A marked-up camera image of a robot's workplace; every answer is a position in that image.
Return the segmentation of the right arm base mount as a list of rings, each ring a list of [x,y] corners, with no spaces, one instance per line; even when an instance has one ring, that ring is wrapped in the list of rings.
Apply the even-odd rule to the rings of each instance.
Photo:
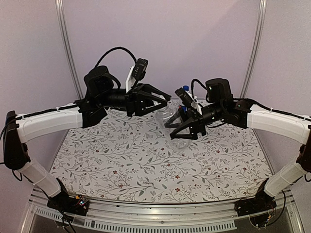
[[[264,194],[252,198],[241,198],[234,203],[238,216],[251,215],[276,208],[275,199]]]

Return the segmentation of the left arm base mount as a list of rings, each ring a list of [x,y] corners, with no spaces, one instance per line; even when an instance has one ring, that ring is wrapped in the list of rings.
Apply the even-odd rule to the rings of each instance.
[[[62,213],[86,216],[89,209],[89,198],[83,195],[71,197],[68,193],[61,192],[55,197],[49,197],[47,206]]]

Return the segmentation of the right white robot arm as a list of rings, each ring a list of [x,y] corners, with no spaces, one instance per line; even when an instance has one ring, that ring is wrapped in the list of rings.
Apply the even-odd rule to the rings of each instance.
[[[236,99],[227,79],[215,78],[205,82],[207,106],[202,107],[194,94],[183,88],[176,90],[182,107],[167,120],[171,139],[196,140],[206,135],[206,126],[221,121],[243,129],[263,130],[290,138],[301,144],[297,159],[265,180],[252,199],[251,207],[261,212],[270,199],[311,171],[311,118],[268,108],[252,99]]]

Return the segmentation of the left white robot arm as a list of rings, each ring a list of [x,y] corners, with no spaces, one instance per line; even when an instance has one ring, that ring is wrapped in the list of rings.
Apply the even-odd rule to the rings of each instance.
[[[38,161],[30,158],[26,143],[58,131],[95,126],[107,116],[109,108],[125,111],[129,117],[141,117],[166,107],[170,95],[150,84],[139,83],[145,69],[140,64],[131,67],[122,88],[106,66],[97,66],[84,77],[87,89],[83,99],[36,113],[8,112],[1,132],[3,164],[28,178],[62,211],[69,210],[72,200],[65,188]]]

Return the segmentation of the blue label plastic bottle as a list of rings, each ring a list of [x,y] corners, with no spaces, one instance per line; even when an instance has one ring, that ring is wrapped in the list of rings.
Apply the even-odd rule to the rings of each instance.
[[[193,99],[190,96],[189,91],[185,91],[183,87],[181,87],[180,92],[178,94],[179,97],[179,107],[185,112],[188,108],[190,108],[193,104]]]

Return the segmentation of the clear plastic bottle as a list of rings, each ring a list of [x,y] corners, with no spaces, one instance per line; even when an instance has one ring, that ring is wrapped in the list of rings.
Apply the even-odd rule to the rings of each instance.
[[[168,140],[170,146],[176,150],[176,151],[182,151],[188,148],[190,141],[187,139],[171,139],[170,138],[170,133],[175,129],[175,128],[165,128],[164,127],[164,120],[172,115],[175,111],[177,111],[178,108],[175,108],[172,105],[168,105],[167,107],[164,107],[162,109],[159,109],[155,113],[155,120],[159,124],[159,127],[161,131],[164,133],[166,139]]]

